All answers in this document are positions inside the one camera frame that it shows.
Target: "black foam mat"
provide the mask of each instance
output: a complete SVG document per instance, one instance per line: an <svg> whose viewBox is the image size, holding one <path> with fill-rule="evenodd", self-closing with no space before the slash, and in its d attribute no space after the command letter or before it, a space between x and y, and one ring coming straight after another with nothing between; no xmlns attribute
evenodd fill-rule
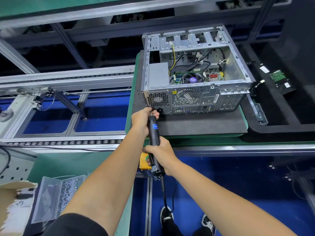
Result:
<svg viewBox="0 0 315 236"><path fill-rule="evenodd" d="M141 51L132 113L146 106L141 93L143 55L144 51ZM239 108L233 112L161 115L158 120L158 128L161 136L247 133L247 127Z"/></svg>

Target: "pegboard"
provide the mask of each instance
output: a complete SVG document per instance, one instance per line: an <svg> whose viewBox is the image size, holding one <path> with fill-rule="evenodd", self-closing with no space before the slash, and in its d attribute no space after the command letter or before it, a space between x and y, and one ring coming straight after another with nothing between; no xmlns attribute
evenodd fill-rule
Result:
<svg viewBox="0 0 315 236"><path fill-rule="evenodd" d="M8 160L7 155L0 154L0 170ZM26 180L34 166L34 161L11 156L9 167L0 175L0 185L13 181Z"/></svg>

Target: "black sneaker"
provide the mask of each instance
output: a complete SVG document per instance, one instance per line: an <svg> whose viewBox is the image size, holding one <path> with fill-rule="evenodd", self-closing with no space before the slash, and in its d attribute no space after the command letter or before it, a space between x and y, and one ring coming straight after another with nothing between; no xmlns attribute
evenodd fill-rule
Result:
<svg viewBox="0 0 315 236"><path fill-rule="evenodd" d="M212 236L215 236L216 228L206 214L203 215L201 224L202 226L209 228L212 232Z"/></svg>
<svg viewBox="0 0 315 236"><path fill-rule="evenodd" d="M169 213L168 210L165 208L165 206L162 208L160 216L161 216L162 228L166 220L174 221L173 213Z"/></svg>

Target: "electric screwdriver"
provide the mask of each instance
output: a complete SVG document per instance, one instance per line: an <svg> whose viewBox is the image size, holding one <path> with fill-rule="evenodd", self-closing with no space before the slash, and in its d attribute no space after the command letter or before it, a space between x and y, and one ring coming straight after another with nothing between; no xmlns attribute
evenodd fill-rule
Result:
<svg viewBox="0 0 315 236"><path fill-rule="evenodd" d="M149 139L150 139L151 146L160 145L160 135L158 132L157 124L158 123L157 123L156 116L150 113L150 116L148 117L148 129L149 129ZM156 160L155 156L152 153L149 153L149 159L151 163L153 176L157 176L157 178L160 179L161 176L165 175L163 166L160 165L160 163Z"/></svg>

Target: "yellow box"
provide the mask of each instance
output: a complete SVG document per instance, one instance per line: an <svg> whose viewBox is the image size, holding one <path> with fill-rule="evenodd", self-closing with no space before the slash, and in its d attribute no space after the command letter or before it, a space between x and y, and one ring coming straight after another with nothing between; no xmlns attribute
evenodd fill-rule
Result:
<svg viewBox="0 0 315 236"><path fill-rule="evenodd" d="M146 157L148 156L147 153L141 153L140 156L140 163L139 163L139 168L141 170L151 170L151 167L149 167L147 161L146 161Z"/></svg>

